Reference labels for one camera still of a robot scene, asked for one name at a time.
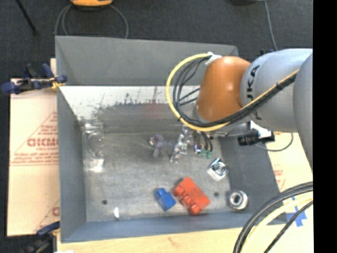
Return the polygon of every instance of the metal nut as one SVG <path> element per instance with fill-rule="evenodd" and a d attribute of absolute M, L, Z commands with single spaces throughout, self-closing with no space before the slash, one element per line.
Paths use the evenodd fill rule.
<path fill-rule="evenodd" d="M 241 190 L 235 190 L 229 198 L 229 206 L 236 210 L 242 210 L 248 205 L 248 196 Z"/>

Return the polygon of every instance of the yellow cable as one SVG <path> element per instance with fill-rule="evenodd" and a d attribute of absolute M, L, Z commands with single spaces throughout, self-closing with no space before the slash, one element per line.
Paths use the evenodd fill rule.
<path fill-rule="evenodd" d="M 194 59 L 198 59 L 198 58 L 204 58 L 204 57 L 208 57 L 208 56 L 211 56 L 211 54 L 208 54 L 208 53 L 201 53 L 201 54 L 195 54 L 195 55 L 192 55 L 186 59 L 184 59 L 183 61 L 181 61 L 178 65 L 175 66 L 175 68 L 171 71 L 171 73 L 169 74 L 168 76 L 168 79 L 166 81 L 166 89 L 165 89 L 165 92 L 166 92 L 166 100 L 168 102 L 168 105 L 170 106 L 172 112 L 174 113 L 174 115 L 184 124 L 186 125 L 187 127 L 189 127 L 190 129 L 193 129 L 193 130 L 196 130 L 196 131 L 214 131 L 214 130 L 218 130 L 226 125 L 228 125 L 230 122 L 227 122 L 227 123 L 223 123 L 223 124 L 219 124 L 219 125 L 214 125 L 214 126 L 208 126 L 206 128 L 202 128 L 200 126 L 195 126 L 195 125 L 192 125 L 190 123 L 188 123 L 185 119 L 183 119 L 181 117 L 181 115 L 178 113 L 178 111 L 176 110 L 176 108 L 174 107 L 173 105 L 173 102 L 171 100 L 171 97 L 170 97 L 170 84 L 171 84 L 171 80 L 173 78 L 173 76 L 177 73 L 177 71 L 186 63 L 194 60 Z M 294 72 L 292 72 L 291 74 L 289 74 L 287 77 L 285 77 L 284 79 L 282 79 L 279 83 L 282 83 L 283 81 L 287 80 L 288 78 L 292 77 L 293 75 L 296 75 L 297 72 L 299 71 L 299 69 L 295 70 Z M 247 107 L 249 107 L 250 105 L 252 105 L 253 103 L 255 103 L 256 101 L 258 101 L 261 97 L 263 97 L 265 94 L 267 94 L 269 91 L 271 91 L 272 89 L 274 89 L 278 84 L 275 84 L 274 86 L 272 86 L 271 88 L 269 88 L 267 91 L 265 91 L 264 93 L 262 93 L 261 95 L 259 95 L 255 100 L 251 101 L 250 103 L 248 103 L 246 106 L 242 107 L 240 109 L 241 110 L 244 110 L 246 109 Z"/>
<path fill-rule="evenodd" d="M 268 225 L 273 219 L 278 217 L 280 214 L 286 212 L 289 208 L 292 208 L 292 207 L 295 207 L 295 206 L 298 206 L 298 205 L 304 205 L 305 203 L 308 203 L 309 201 L 312 201 L 312 200 L 313 200 L 313 196 L 312 196 L 312 194 L 310 194 L 310 196 L 305 196 L 305 197 L 301 197 L 297 200 L 293 200 L 293 201 L 281 206 L 280 208 L 276 209 L 275 211 L 271 212 L 256 227 L 254 227 L 253 230 L 248 234 L 246 242 L 244 243 L 241 252 L 244 253 L 244 252 L 247 251 L 247 248 L 249 247 L 249 244 L 251 243 L 253 238 L 256 236 L 256 234 L 261 232 L 263 227 Z"/>

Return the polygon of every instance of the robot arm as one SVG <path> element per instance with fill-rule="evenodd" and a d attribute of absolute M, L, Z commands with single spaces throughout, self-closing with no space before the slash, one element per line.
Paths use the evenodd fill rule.
<path fill-rule="evenodd" d="M 175 90 L 184 78 L 188 73 L 179 74 Z M 177 102 L 179 96 L 174 95 L 171 109 L 193 130 L 231 131 L 253 121 L 267 131 L 298 132 L 312 167 L 312 49 L 277 51 L 252 63 L 233 56 L 218 58 L 204 73 L 191 118 Z"/>

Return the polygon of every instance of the small white object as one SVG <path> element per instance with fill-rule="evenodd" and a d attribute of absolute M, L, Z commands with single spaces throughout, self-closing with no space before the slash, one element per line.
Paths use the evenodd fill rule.
<path fill-rule="evenodd" d="M 205 65 L 209 65 L 210 63 L 212 63 L 214 60 L 221 58 L 221 55 L 218 54 L 214 54 L 212 52 L 208 52 L 207 54 L 211 55 L 211 57 L 206 61 Z"/>
<path fill-rule="evenodd" d="M 115 209 L 114 209 L 114 216 L 117 219 L 120 218 L 120 211 L 119 211 L 118 207 L 115 207 Z"/>
<path fill-rule="evenodd" d="M 262 139 L 262 138 L 268 138 L 270 136 L 272 136 L 273 132 L 268 130 L 268 129 L 265 129 L 265 128 L 262 128 L 261 126 L 255 124 L 253 121 L 250 121 L 250 129 L 255 129 L 259 132 L 259 138 Z"/>

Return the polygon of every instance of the blue lego brick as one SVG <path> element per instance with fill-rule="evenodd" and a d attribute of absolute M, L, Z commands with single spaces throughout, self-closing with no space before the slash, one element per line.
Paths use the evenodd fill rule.
<path fill-rule="evenodd" d="M 156 190 L 156 198 L 164 211 L 169 210 L 169 208 L 173 207 L 176 204 L 176 201 L 171 193 L 166 192 L 164 188 L 159 188 L 158 190 Z"/>

